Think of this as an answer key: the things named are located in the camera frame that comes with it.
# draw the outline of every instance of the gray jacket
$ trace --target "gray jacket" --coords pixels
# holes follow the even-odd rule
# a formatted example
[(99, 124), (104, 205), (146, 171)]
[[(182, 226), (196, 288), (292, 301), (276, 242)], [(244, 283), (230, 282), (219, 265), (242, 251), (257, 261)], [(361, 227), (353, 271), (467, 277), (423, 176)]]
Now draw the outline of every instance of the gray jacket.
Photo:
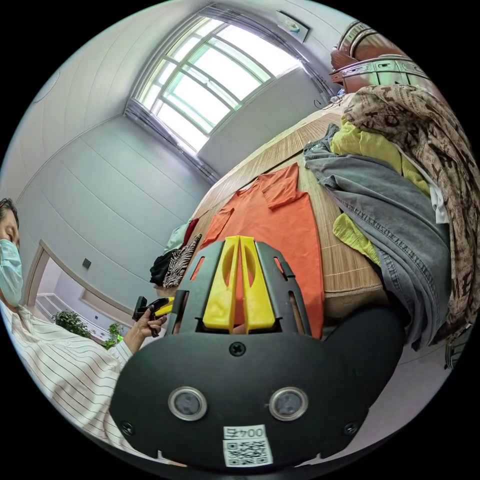
[(305, 146), (305, 167), (372, 242), (386, 289), (410, 314), (407, 343), (418, 350), (446, 321), (449, 227), (436, 223), (429, 199), (384, 161), (332, 153), (337, 131), (331, 124), (325, 138)]

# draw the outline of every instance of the hand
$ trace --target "hand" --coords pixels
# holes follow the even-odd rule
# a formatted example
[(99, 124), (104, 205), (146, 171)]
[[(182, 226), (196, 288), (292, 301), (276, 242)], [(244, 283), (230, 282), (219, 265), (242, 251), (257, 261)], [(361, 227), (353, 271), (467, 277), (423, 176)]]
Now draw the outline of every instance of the hand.
[(158, 333), (160, 332), (162, 325), (167, 321), (167, 317), (165, 315), (156, 320), (150, 320), (151, 313), (151, 310), (148, 309), (136, 322), (136, 328), (144, 339), (152, 336), (152, 331), (150, 328), (154, 329)]

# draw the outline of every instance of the bamboo mat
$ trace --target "bamboo mat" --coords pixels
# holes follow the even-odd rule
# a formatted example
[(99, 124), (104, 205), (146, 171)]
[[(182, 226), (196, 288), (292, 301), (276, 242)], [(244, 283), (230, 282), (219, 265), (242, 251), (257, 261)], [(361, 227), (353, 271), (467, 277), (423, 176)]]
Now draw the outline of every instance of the bamboo mat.
[(302, 152), (308, 142), (318, 140), (325, 135), (330, 123), (340, 125), (340, 118), (338, 114), (325, 114), (311, 123), (301, 126), (298, 130), (292, 131), (247, 163), (243, 163), (242, 166), (237, 165), (234, 171), (226, 174), (222, 182), (218, 182), (207, 192), (193, 217), (201, 217), (216, 204), (229, 199), (237, 190), (248, 185), (259, 175)]
[[(192, 237), (205, 235), (214, 215), (236, 191), (250, 188), (261, 174), (298, 163), (298, 189), (308, 192), (318, 228), (325, 291), (324, 313), (335, 318), (342, 318), (367, 302), (387, 302), (382, 283), (367, 260), (334, 236), (332, 228), (341, 213), (340, 209), (327, 190), (318, 185), (315, 175), (304, 167), (305, 144), (324, 137), (330, 123), (340, 126), (343, 109), (350, 103), (350, 98), (341, 105), (331, 106), (331, 110), (313, 113), (263, 145), (217, 182), (193, 215), (199, 220)], [(158, 288), (158, 293), (161, 296), (173, 296), (175, 290)]]

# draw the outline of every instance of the white striped shirt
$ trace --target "white striped shirt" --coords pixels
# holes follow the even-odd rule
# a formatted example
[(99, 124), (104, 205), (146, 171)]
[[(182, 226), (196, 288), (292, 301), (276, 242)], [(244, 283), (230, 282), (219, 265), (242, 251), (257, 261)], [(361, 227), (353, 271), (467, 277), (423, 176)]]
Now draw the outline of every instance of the white striped shirt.
[[(125, 452), (154, 460), (130, 446), (109, 412), (117, 379), (132, 356), (123, 341), (106, 350), (89, 338), (35, 318), (24, 307), (19, 307), (19, 315), (1, 301), (0, 307), (25, 368), (67, 420)], [(178, 465), (163, 458), (157, 461)]]

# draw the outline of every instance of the red clothing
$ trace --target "red clothing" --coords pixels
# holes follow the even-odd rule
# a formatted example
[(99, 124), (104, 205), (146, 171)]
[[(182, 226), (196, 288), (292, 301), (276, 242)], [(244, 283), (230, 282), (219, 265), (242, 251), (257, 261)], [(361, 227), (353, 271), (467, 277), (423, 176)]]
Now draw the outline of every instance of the red clothing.
[[(260, 175), (237, 191), (213, 217), (201, 248), (225, 237), (243, 235), (279, 250), (295, 274), (305, 303), (312, 336), (321, 338), (324, 283), (317, 223), (307, 192), (298, 191), (297, 163)], [(235, 324), (244, 323), (242, 269), (237, 278)]]
[(192, 232), (194, 231), (195, 227), (197, 226), (197, 223), (199, 222), (198, 218), (194, 218), (189, 224), (185, 232), (185, 236), (183, 237), (183, 243), (181, 244), (180, 248), (182, 249), (187, 245), (187, 243), (190, 240), (190, 237), (192, 236)]

